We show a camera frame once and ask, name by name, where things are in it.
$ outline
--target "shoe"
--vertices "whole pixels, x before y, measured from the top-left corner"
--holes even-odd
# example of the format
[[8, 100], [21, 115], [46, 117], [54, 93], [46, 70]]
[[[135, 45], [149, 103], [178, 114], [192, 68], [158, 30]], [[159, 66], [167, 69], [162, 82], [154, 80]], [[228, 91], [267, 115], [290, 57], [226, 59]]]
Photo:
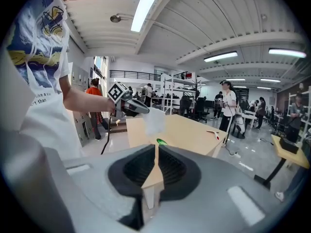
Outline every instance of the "shoe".
[[274, 196], [275, 196], [278, 200], [280, 200], [281, 202], [284, 201], [284, 193], [282, 193], [282, 192], [276, 192], [276, 193], [274, 193]]

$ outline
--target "fluorescent light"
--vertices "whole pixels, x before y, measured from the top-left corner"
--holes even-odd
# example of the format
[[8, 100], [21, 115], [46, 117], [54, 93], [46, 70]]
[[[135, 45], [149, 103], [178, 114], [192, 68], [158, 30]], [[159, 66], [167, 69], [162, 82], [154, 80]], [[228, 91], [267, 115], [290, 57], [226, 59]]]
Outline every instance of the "fluorescent light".
[[288, 55], [298, 58], [305, 58], [307, 56], [304, 52], [289, 49], [269, 49], [269, 54]]
[[219, 54], [219, 55], [215, 55], [213, 57], [208, 57], [208, 58], [205, 58], [204, 61], [205, 62], [211, 62], [211, 61], [214, 61], [214, 60], [221, 60], [221, 59], [225, 59], [225, 58], [230, 58], [230, 57], [236, 57], [238, 56], [237, 52], [228, 52], [228, 53], [222, 53], [222, 54]]
[[268, 81], [268, 82], [276, 82], [276, 83], [280, 83], [281, 80], [271, 80], [271, 79], [260, 79], [261, 81]]
[[148, 12], [155, 0], [140, 0], [135, 12], [131, 31], [140, 32]]
[[245, 81], [245, 79], [226, 79], [227, 81]]
[[271, 88], [268, 88], [268, 87], [260, 87], [260, 86], [257, 86], [258, 89], [266, 89], [266, 90], [271, 90]]

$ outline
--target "gray machine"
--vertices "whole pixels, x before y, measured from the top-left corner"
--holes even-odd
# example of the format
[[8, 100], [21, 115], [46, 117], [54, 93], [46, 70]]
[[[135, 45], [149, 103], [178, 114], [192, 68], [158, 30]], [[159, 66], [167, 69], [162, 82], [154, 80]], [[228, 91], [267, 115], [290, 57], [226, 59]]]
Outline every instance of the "gray machine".
[[[1, 172], [24, 212], [46, 232], [261, 232], [258, 225], [279, 204], [227, 162], [160, 145], [165, 189], [144, 225], [141, 185], [154, 167], [154, 145], [62, 162], [29, 136], [2, 135]], [[245, 219], [228, 193], [232, 187], [256, 204], [260, 223]]]

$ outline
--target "gray floor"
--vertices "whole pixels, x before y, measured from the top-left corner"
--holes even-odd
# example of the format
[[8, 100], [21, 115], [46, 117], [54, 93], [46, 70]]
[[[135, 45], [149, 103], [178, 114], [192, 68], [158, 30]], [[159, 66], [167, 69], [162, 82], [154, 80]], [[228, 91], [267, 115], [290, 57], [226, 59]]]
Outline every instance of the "gray floor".
[[[221, 119], [211, 119], [213, 115], [208, 115], [207, 124], [219, 128]], [[248, 127], [245, 132], [245, 139], [238, 139], [231, 134], [229, 135], [227, 148], [231, 153], [237, 152], [240, 158], [237, 156], [230, 156], [226, 148], [221, 148], [218, 158], [227, 161], [245, 172], [250, 177], [254, 177], [255, 174], [267, 178], [274, 168], [278, 165], [280, 158], [276, 155], [274, 146], [269, 142], [260, 141], [260, 138], [264, 138], [267, 141], [271, 139], [271, 127], [267, 123], [263, 123], [260, 131], [250, 129]], [[284, 191], [290, 184], [293, 176], [295, 175], [298, 166], [292, 164], [290, 168], [287, 168], [287, 163], [282, 167], [278, 174], [271, 181], [271, 192]]]

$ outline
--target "railing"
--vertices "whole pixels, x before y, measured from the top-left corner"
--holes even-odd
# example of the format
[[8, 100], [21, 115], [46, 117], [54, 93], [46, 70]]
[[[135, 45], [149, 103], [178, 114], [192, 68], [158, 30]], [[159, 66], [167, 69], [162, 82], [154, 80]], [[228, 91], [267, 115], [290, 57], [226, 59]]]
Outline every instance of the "railing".
[[192, 78], [192, 73], [191, 72], [181, 72], [181, 73], [175, 74], [174, 78], [178, 78], [178, 79], [191, 79]]
[[161, 81], [161, 75], [147, 72], [111, 70], [110, 77]]

